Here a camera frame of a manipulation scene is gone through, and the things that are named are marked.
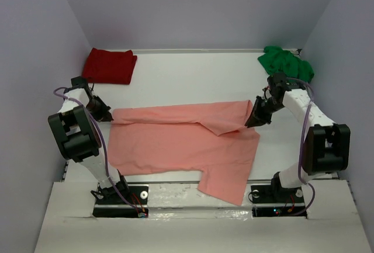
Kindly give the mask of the pink t shirt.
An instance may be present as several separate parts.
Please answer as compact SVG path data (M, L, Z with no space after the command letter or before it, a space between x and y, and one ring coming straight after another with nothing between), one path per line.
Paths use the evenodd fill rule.
M115 109L108 159L122 175L200 171L198 190L241 205L259 134L249 100Z

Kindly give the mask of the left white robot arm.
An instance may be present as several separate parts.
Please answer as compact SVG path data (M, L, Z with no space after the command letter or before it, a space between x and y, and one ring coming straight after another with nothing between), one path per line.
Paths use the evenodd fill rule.
M110 106L93 92L81 77L71 79L71 87L53 91L63 99L61 109L48 117L48 124L61 155L85 167L98 181L93 196L101 202L115 199L131 206L126 200L130 189L124 177L114 180L109 172L108 151L99 122L111 122Z

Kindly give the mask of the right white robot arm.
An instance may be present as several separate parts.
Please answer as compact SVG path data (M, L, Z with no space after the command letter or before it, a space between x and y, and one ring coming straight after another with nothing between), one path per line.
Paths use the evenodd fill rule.
M283 203L295 197L301 186L319 175L348 167L350 128L327 117L314 103L308 83L277 72L268 77L263 96L257 96L246 121L247 128L270 124L272 115L288 109L302 125L298 162L277 172L268 186L254 192L252 201Z

